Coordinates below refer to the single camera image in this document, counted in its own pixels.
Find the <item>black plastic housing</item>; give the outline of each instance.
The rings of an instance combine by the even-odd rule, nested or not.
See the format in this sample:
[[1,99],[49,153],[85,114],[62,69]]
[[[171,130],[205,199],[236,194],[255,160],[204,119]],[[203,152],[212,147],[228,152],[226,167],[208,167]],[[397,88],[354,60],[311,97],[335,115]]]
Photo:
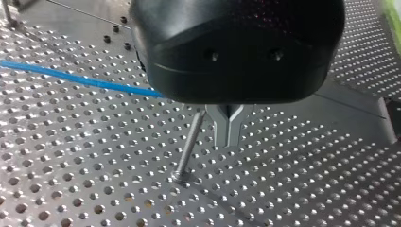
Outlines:
[[283,103],[323,84],[342,0],[131,0],[151,86],[184,103]]

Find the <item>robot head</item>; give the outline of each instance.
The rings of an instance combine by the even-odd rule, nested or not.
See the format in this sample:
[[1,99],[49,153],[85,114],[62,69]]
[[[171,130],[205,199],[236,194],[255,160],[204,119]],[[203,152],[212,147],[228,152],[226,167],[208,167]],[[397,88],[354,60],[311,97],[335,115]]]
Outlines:
[[131,0],[150,84],[185,103],[283,103],[323,84],[342,0]]

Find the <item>blue cable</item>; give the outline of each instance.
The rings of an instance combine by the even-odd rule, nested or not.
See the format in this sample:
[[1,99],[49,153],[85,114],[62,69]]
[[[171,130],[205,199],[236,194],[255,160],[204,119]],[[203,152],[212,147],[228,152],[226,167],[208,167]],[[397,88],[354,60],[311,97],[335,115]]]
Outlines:
[[39,73],[39,74],[45,74],[48,76],[65,79],[65,80],[73,81],[73,82],[84,84],[84,85],[95,86],[95,87],[99,87],[99,88],[106,88],[106,89],[115,90],[115,91],[119,91],[119,92],[134,93],[134,94],[141,95],[141,96],[164,97],[162,94],[155,92],[155,91],[151,91],[149,89],[135,88],[135,87],[130,87],[130,86],[123,85],[123,84],[106,82],[106,81],[97,80],[97,79],[86,79],[86,78],[83,78],[80,76],[75,76],[75,75],[63,73],[58,70],[43,68],[41,66],[32,65],[32,64],[25,64],[25,63],[18,63],[18,62],[14,62],[14,61],[1,60],[0,66],[6,67],[6,68],[11,68],[11,69],[30,71],[30,72]]

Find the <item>perforated metal floor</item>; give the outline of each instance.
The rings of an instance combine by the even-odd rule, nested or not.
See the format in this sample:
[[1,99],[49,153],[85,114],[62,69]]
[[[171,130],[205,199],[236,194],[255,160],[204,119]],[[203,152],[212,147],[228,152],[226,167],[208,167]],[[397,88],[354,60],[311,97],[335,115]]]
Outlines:
[[[375,6],[346,5],[332,76],[399,97],[399,59]],[[135,59],[30,24],[1,28],[0,59],[148,86]],[[0,72],[0,226],[401,225],[397,144],[256,106],[239,148],[214,147],[206,118],[192,177],[178,185],[170,172],[192,114],[182,104]]]

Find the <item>metal sheet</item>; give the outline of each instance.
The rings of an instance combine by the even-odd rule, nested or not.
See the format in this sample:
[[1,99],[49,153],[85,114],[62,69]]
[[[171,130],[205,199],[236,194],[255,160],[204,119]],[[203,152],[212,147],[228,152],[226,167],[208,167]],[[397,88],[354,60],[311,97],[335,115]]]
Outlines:
[[[379,77],[375,69],[396,68],[398,57],[374,4],[346,5],[347,36],[333,76],[352,62],[390,86],[397,71]],[[57,8],[37,2],[21,15],[26,30],[1,28],[0,58],[148,86],[135,55],[120,45],[129,33],[104,44],[111,25]],[[215,147],[206,117],[191,179],[176,184],[170,172],[192,117],[182,104],[0,72],[1,226],[400,225],[401,149],[380,134],[380,117],[320,96],[256,106],[238,148]],[[347,77],[338,79],[354,84]],[[373,97],[352,97],[379,114]]]

